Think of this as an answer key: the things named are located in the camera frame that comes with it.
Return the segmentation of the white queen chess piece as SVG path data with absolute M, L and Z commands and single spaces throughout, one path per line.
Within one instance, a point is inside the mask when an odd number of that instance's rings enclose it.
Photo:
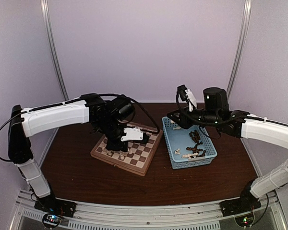
M 120 151 L 119 154 L 120 154 L 120 160 L 123 161 L 125 159 L 124 152 Z

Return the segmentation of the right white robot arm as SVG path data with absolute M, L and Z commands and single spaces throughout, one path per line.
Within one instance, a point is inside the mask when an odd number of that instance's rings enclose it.
M 177 110 L 168 118 L 183 129 L 193 125 L 214 127 L 218 132 L 242 139 L 252 151 L 261 175 L 250 182 L 237 200 L 237 208 L 247 211 L 263 195 L 288 184 L 288 124 L 260 117 L 243 110 L 230 110 L 227 92 L 206 88 L 204 108 L 185 85 L 177 87 Z

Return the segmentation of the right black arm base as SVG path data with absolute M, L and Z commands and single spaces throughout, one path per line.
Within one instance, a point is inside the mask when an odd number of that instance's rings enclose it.
M 224 217 L 251 212 L 261 207 L 259 198 L 255 198 L 251 192 L 251 184 L 248 183 L 242 190 L 239 198 L 220 202 L 220 208 Z

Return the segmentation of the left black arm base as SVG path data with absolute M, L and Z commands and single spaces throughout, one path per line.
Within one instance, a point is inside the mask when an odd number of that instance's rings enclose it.
M 36 198 L 34 208 L 57 216 L 72 218 L 75 213 L 76 203 L 57 199 L 51 190 L 50 195 L 43 198 Z

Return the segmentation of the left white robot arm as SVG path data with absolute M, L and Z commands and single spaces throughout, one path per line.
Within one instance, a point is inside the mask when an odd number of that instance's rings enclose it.
M 144 133 L 128 127 L 121 121 L 132 113 L 133 105 L 125 95 L 117 95 L 111 101 L 103 95 L 90 93 L 69 101 L 41 107 L 13 108 L 9 127 L 8 156 L 25 177 L 40 204 L 49 213 L 59 209 L 59 201 L 51 196 L 51 188 L 35 160 L 30 138 L 36 134 L 74 124 L 90 123 L 103 133 L 111 151 L 128 151 L 130 140 L 143 140 Z

